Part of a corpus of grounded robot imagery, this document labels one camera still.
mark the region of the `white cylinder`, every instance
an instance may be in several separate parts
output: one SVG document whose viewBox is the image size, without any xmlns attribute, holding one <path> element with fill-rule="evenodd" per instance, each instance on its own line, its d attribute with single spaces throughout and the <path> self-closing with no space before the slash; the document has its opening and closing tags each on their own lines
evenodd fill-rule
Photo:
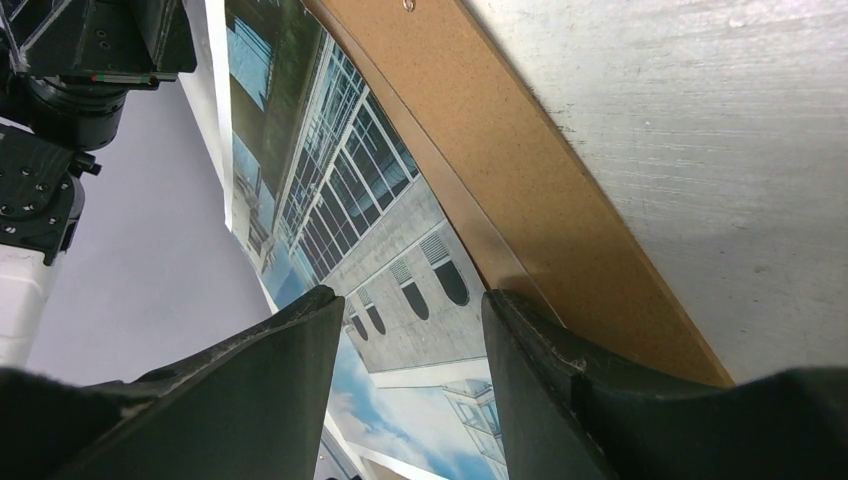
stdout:
<svg viewBox="0 0 848 480">
<path fill-rule="evenodd" d="M 0 245 L 0 366 L 26 365 L 64 256 L 48 267 L 41 252 Z"/>
</svg>

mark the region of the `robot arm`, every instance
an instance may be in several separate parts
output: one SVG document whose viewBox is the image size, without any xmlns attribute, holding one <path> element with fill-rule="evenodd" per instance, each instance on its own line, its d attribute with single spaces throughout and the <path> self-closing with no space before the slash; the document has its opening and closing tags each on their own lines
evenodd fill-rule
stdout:
<svg viewBox="0 0 848 480">
<path fill-rule="evenodd" d="M 0 366 L 23 366 L 130 90 L 196 66 L 180 0 L 0 0 Z"/>
</svg>

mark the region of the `brown cardboard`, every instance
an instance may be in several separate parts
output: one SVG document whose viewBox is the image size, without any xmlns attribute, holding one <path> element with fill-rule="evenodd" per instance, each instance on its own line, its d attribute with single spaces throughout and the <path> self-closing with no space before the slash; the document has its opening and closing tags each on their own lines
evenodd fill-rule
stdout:
<svg viewBox="0 0 848 480">
<path fill-rule="evenodd" d="M 664 372 L 732 381 L 573 150 L 454 0 L 307 0 L 362 71 L 491 288 Z"/>
</svg>

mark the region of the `black bracket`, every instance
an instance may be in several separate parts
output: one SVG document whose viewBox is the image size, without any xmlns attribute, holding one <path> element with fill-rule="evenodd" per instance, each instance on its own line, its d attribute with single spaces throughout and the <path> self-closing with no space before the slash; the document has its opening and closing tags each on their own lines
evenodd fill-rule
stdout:
<svg viewBox="0 0 848 480">
<path fill-rule="evenodd" d="M 83 173 L 100 173 L 93 156 L 0 126 L 0 244 L 43 252 L 52 265 L 82 214 Z"/>
</svg>

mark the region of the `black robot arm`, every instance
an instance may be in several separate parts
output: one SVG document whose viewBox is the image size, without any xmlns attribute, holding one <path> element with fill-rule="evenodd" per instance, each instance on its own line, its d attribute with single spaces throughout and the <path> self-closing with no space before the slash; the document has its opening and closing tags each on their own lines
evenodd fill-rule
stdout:
<svg viewBox="0 0 848 480">
<path fill-rule="evenodd" d="M 181 0 L 0 0 L 0 245 L 67 250 L 130 90 L 196 66 Z"/>
</svg>

